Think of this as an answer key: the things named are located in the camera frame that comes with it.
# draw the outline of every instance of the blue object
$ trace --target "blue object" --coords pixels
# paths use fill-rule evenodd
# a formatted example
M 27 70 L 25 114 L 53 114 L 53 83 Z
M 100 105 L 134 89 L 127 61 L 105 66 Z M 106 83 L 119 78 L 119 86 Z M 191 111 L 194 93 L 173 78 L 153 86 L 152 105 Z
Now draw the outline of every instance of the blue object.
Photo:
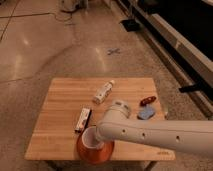
M 138 114 L 139 119 L 148 120 L 155 114 L 155 109 L 150 105 L 146 105 Z

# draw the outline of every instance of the white bottle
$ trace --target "white bottle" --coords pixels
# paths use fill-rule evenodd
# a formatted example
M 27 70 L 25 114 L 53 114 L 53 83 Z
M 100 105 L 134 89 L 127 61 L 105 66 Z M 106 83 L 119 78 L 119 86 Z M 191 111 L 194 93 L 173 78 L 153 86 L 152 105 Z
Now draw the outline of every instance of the white bottle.
M 95 102 L 96 104 L 101 104 L 108 96 L 108 94 L 111 92 L 112 86 L 114 84 L 115 84 L 114 80 L 111 80 L 110 82 L 104 84 L 103 87 L 101 87 L 93 97 L 93 102 Z

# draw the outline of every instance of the floor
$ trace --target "floor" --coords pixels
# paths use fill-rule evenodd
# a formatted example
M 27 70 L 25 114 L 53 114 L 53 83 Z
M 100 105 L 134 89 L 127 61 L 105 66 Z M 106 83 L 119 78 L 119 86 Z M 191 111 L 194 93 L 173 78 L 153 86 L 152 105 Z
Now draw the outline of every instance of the floor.
M 0 19 L 0 170 L 49 171 L 44 162 L 26 161 L 24 154 L 36 119 L 54 77 L 153 77 L 168 119 L 205 120 L 179 84 L 143 39 L 143 31 L 126 32 L 125 16 L 113 3 L 109 9 L 91 0 L 69 19 L 58 0 L 6 0 L 0 16 L 51 13 Z M 120 54 L 107 50 L 120 48 Z M 176 153 L 177 160 L 159 162 L 153 171 L 213 170 L 213 160 Z M 142 162 L 100 166 L 73 164 L 67 170 L 143 170 Z

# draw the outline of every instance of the speckled floor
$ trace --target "speckled floor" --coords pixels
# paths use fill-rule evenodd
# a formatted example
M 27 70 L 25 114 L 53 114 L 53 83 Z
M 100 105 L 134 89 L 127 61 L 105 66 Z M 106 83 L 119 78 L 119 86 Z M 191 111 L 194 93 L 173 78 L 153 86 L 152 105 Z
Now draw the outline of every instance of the speckled floor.
M 10 15 L 16 0 L 0 6 Z M 54 12 L 57 0 L 21 0 L 14 15 Z M 119 24 L 125 18 L 114 4 L 92 0 L 67 22 L 53 15 L 13 18 L 0 43 L 0 170 L 46 171 L 44 162 L 24 160 L 39 110 L 54 77 L 153 77 L 168 119 L 204 120 L 200 110 L 143 39 Z M 8 19 L 0 19 L 3 30 Z M 110 48 L 120 54 L 107 55 Z M 176 153 L 177 160 L 159 162 L 153 170 L 213 170 L 213 160 Z M 113 162 L 101 166 L 75 163 L 67 170 L 143 170 L 141 162 Z

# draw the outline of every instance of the cable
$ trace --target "cable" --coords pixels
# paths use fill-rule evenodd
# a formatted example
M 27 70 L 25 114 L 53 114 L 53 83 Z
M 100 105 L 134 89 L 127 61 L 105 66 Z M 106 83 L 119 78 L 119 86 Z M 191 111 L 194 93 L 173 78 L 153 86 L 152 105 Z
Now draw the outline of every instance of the cable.
M 10 21 L 11 21 L 11 19 L 12 19 L 12 16 L 13 16 L 15 10 L 16 10 L 16 7 L 17 7 L 18 4 L 20 3 L 20 1 L 21 1 L 21 0 L 18 0 L 18 1 L 16 2 L 16 4 L 15 4 L 15 7 L 13 8 L 13 11 L 12 11 L 12 13 L 11 13 L 11 15 L 10 15 L 10 17 L 9 17 L 9 20 L 8 20 L 8 22 L 7 22 L 7 24 L 6 24 L 5 28 L 4 28 L 4 30 L 3 30 L 2 35 L 1 35 L 0 43 L 1 43 L 2 39 L 3 39 L 4 33 L 6 32 L 8 25 L 10 24 Z
M 0 19 L 4 19 L 4 18 L 18 18 L 18 17 L 33 17 L 33 16 L 39 16 L 39 15 L 53 15 L 54 18 L 55 18 L 57 21 L 65 22 L 65 21 L 69 21 L 70 19 L 72 19 L 71 13 L 69 13 L 69 14 L 70 14 L 70 17 L 67 18 L 67 19 L 59 19 L 59 18 L 57 18 L 57 15 L 56 15 L 55 13 L 51 13 L 51 12 L 36 13 L 36 14 L 13 15 L 13 16 L 4 16 L 4 17 L 0 17 Z
M 40 16 L 40 15 L 53 15 L 53 16 L 54 16 L 54 19 L 55 19 L 56 21 L 59 21 L 59 22 L 66 22 L 66 21 L 69 21 L 69 20 L 72 19 L 72 13 L 71 13 L 71 12 L 69 12 L 70 17 L 67 18 L 67 19 L 59 19 L 59 18 L 57 18 L 57 15 L 56 15 L 55 13 L 52 13 L 52 12 L 48 12 L 48 13 L 36 13 L 36 14 L 13 15 L 14 12 L 15 12 L 16 7 L 18 6 L 18 4 L 19 4 L 20 1 L 21 1 L 21 0 L 17 1 L 17 3 L 16 3 L 16 5 L 15 5 L 15 7 L 14 7 L 14 9 L 13 9 L 13 11 L 12 11 L 12 13 L 11 13 L 10 16 L 0 17 L 0 19 L 9 18 L 9 20 L 8 20 L 8 22 L 7 22 L 6 26 L 5 26 L 5 28 L 4 28 L 3 30 L 0 30 L 0 31 L 3 31 L 3 33 L 1 34 L 1 37 L 0 37 L 0 43 L 1 43 L 2 39 L 3 39 L 3 36 L 4 36 L 5 32 L 6 32 L 7 27 L 8 27 L 8 25 L 9 25 L 9 23 L 10 23 L 10 21 L 11 21 L 12 18 L 18 18 L 18 17 L 32 17 L 32 16 Z

